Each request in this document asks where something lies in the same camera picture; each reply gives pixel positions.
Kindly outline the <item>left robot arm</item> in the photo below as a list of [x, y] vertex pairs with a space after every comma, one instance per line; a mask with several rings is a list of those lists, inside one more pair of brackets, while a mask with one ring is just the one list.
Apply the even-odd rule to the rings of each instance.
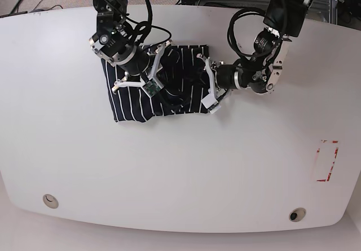
[[[231, 90], [252, 89], [271, 93], [283, 71], [283, 63], [293, 37], [298, 37], [306, 14], [314, 0], [270, 0], [267, 10], [244, 7], [231, 18], [227, 42], [239, 57], [233, 64], [221, 64], [198, 54], [209, 76], [208, 94], [201, 104], [214, 113]], [[263, 17], [265, 28], [255, 38], [252, 54], [242, 52], [235, 37], [235, 23], [242, 17]]]

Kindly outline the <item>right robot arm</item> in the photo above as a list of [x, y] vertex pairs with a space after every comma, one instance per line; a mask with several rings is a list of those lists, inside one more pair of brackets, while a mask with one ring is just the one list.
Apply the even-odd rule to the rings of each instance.
[[157, 74], [171, 39], [154, 44], [155, 51], [141, 47], [155, 28], [150, 0], [144, 1], [147, 18], [137, 22], [129, 17], [127, 0], [93, 0], [97, 11], [96, 33], [89, 39], [90, 47], [106, 63], [124, 70], [124, 76], [111, 86], [114, 94], [123, 87], [138, 87], [152, 98], [164, 88]]

